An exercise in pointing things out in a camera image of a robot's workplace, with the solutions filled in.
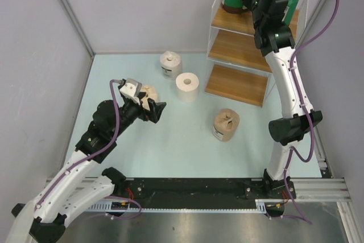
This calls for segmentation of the cream cartoon roll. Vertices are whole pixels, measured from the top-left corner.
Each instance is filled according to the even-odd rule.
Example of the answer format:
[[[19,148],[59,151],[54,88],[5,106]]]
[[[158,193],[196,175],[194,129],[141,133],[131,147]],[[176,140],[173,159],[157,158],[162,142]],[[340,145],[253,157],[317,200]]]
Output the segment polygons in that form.
[[[150,85],[143,85],[140,91],[145,92],[145,96],[141,99],[142,106],[144,109],[150,110],[150,107],[149,107],[148,101],[147,101],[149,98],[151,98],[155,102],[159,102],[158,93],[157,93],[157,90],[155,87],[150,86]]]

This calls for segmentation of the unwrapped white paper roll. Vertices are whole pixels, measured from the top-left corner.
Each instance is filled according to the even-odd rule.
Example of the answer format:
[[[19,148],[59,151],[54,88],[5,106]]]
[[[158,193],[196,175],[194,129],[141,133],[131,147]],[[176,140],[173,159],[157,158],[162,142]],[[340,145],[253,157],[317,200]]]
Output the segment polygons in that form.
[[[199,79],[194,73],[181,73],[175,80],[177,95],[183,102],[193,102],[199,95]]]

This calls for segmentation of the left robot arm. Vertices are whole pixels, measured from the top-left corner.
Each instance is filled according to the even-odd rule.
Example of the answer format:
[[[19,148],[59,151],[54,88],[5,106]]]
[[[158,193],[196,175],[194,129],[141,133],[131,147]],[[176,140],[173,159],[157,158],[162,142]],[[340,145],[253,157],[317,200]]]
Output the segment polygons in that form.
[[[93,119],[76,144],[64,167],[44,190],[26,204],[18,203],[13,209],[15,217],[7,242],[58,242],[67,227],[86,209],[108,197],[125,193],[125,176],[109,167],[92,183],[75,193],[85,175],[98,167],[116,147],[116,140],[137,119],[157,123],[166,102],[148,98],[148,109],[138,97],[101,102]]]

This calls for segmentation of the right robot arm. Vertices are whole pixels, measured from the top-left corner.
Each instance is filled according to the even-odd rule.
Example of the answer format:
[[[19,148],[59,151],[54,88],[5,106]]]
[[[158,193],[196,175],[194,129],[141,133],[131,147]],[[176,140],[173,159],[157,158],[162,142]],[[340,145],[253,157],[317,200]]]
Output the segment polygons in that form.
[[[295,56],[295,40],[285,23],[289,0],[241,0],[252,13],[254,42],[274,75],[282,105],[282,117],[270,121],[268,129],[274,146],[268,167],[263,173],[262,191],[276,198],[289,192],[289,154],[306,134],[322,121],[307,97]]]

